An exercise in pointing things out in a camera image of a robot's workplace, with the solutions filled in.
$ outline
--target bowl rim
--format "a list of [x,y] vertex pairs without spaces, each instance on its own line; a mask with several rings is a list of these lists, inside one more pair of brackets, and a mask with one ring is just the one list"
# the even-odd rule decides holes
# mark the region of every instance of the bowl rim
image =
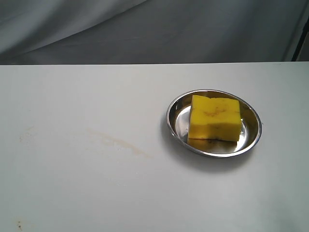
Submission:
[[[170,114],[170,110],[172,109],[173,105],[181,98],[189,95],[189,94],[193,94],[193,93],[198,93],[198,92],[219,92],[219,93],[223,93],[223,94],[226,94],[226,95],[229,95],[231,97],[234,97],[235,99],[237,99],[238,101],[241,101],[242,103],[244,103],[245,105],[247,105],[249,107],[250,110],[252,110],[252,112],[254,113],[254,116],[257,120],[257,124],[258,124],[258,130],[257,130],[257,135],[256,137],[254,138],[254,140],[252,141],[252,143],[247,146],[246,148],[242,149],[242,150],[239,150],[239,151],[236,151],[236,152],[233,152],[233,153],[226,153],[226,154],[217,154],[217,153],[210,153],[210,152],[206,152],[206,151],[201,151],[201,150],[198,150],[192,146],[190,146],[189,144],[185,143],[184,141],[182,141],[178,135],[176,134],[176,132],[173,130],[171,124],[170,124],[170,121],[169,121],[169,114]],[[227,157],[233,157],[233,156],[237,156],[237,155],[240,155],[240,154],[243,154],[247,151],[249,151],[250,149],[252,149],[260,140],[261,138],[261,135],[262,135],[262,122],[261,122],[261,119],[259,117],[259,115],[257,114],[257,112],[253,109],[253,107],[251,107],[246,101],[244,101],[243,99],[235,96],[234,94],[231,94],[231,93],[228,93],[228,92],[224,92],[224,91],[221,91],[221,90],[215,90],[215,89],[196,89],[196,90],[191,90],[191,91],[188,91],[186,93],[183,93],[181,95],[179,95],[178,97],[176,97],[172,102],[171,104],[169,105],[168,107],[168,110],[166,112],[166,122],[167,122],[167,125],[168,125],[168,128],[172,134],[172,136],[174,137],[174,139],[176,139],[181,145],[183,145],[185,148],[195,152],[195,153],[198,153],[200,155],[203,155],[203,156],[208,156],[208,157],[213,157],[213,158],[227,158]]]

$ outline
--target white table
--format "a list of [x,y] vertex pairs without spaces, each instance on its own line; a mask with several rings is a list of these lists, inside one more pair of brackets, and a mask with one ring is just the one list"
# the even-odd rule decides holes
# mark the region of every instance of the white table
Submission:
[[[0,66],[1,232],[307,232],[309,62]],[[171,139],[178,95],[233,93],[261,117],[248,154]]]

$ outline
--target stainless steel bowl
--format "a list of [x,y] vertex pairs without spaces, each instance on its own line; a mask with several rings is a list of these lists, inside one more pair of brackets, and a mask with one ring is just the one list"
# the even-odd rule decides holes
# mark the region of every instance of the stainless steel bowl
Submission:
[[[238,100],[242,122],[239,141],[188,140],[192,95]],[[230,93],[212,89],[194,90],[177,97],[168,108],[166,121],[173,137],[185,148],[203,156],[216,158],[236,156],[249,151],[257,144],[262,134],[261,120],[248,103]]]

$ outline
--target metal dish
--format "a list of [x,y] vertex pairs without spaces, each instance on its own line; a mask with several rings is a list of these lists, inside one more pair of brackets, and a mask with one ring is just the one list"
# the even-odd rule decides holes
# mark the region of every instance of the metal dish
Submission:
[[[188,140],[192,95],[238,100],[242,122],[239,141]],[[236,156],[249,151],[257,144],[262,134],[261,120],[248,103],[230,93],[212,89],[194,90],[177,97],[168,108],[166,121],[173,137],[185,148],[203,156],[216,158]]]

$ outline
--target gray fabric backdrop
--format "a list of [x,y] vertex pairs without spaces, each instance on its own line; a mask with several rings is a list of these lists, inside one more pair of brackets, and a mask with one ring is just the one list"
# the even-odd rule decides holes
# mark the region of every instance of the gray fabric backdrop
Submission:
[[0,0],[0,63],[289,59],[308,0]]

